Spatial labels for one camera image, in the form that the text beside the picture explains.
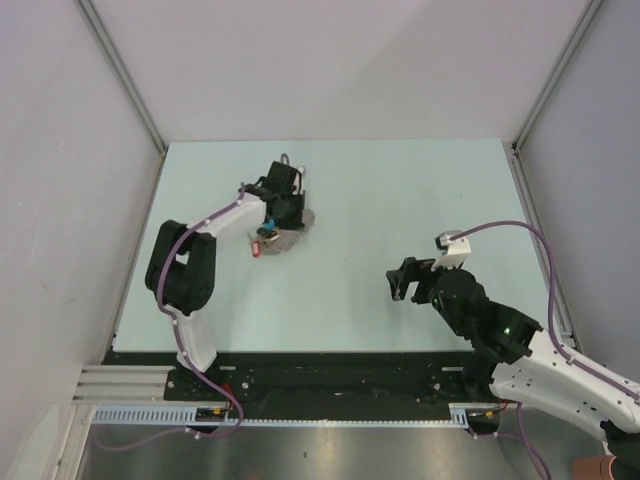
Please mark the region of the metal key organizer with rings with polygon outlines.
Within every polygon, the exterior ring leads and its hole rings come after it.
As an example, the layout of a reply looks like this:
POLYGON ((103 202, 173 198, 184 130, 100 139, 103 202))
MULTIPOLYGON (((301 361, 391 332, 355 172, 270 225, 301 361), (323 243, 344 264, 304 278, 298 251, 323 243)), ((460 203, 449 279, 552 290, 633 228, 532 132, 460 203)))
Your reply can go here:
POLYGON ((305 208, 302 212, 302 228, 300 230, 279 230, 274 239, 266 239, 257 235, 255 240, 261 256, 275 256, 291 250, 306 236, 315 223, 313 210, 305 208))

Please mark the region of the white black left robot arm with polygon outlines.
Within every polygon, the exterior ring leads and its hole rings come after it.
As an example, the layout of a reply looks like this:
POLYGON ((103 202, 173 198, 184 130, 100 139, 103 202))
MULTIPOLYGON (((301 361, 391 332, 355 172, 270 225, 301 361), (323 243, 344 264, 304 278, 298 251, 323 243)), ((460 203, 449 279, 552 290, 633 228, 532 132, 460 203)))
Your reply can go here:
POLYGON ((167 220, 158 230, 145 286, 171 320, 177 358, 191 369, 185 385, 199 399, 214 397, 221 387, 220 374, 209 368, 217 349, 201 313, 214 292, 217 254, 236 239, 248 242, 254 258, 289 251, 315 222, 306 207, 305 176, 305 168, 283 153, 266 175, 241 184, 220 210, 192 225, 167 220))

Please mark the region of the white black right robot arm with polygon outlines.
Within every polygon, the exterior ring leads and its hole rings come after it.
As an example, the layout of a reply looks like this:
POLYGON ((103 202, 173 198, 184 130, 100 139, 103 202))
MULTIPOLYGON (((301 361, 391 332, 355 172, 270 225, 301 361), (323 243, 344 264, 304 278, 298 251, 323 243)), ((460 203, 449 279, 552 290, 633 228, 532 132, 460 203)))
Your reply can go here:
POLYGON ((490 395, 567 421, 622 457, 639 445, 639 385, 575 349, 522 312, 493 301, 468 271, 407 257, 386 279, 393 300, 429 304, 469 341, 477 365, 461 376, 473 401, 490 395))

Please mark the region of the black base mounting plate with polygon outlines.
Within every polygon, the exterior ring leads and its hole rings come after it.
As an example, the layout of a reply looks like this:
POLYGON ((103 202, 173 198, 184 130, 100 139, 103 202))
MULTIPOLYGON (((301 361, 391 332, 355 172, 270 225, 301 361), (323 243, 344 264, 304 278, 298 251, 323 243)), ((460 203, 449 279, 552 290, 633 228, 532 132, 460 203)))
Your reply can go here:
POLYGON ((429 403, 496 402, 489 366, 444 352, 220 353, 204 375, 242 403, 270 393, 409 394, 429 403))

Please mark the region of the pink cylindrical object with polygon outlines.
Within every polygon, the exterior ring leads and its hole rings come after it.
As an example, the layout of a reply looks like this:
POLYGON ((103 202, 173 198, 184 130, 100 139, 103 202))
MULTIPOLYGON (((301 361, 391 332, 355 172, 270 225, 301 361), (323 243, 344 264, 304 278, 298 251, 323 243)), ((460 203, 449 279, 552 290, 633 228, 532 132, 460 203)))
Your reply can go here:
POLYGON ((613 480, 616 457, 600 455, 576 458, 571 465, 572 480, 613 480))

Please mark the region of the aluminium frame rail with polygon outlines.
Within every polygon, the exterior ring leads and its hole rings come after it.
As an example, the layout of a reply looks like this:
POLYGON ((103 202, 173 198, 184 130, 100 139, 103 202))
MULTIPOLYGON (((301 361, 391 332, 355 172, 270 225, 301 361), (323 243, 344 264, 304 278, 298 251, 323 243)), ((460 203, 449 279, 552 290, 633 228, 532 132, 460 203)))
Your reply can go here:
POLYGON ((73 402, 85 405, 161 403, 170 370, 169 366, 85 366, 73 402))

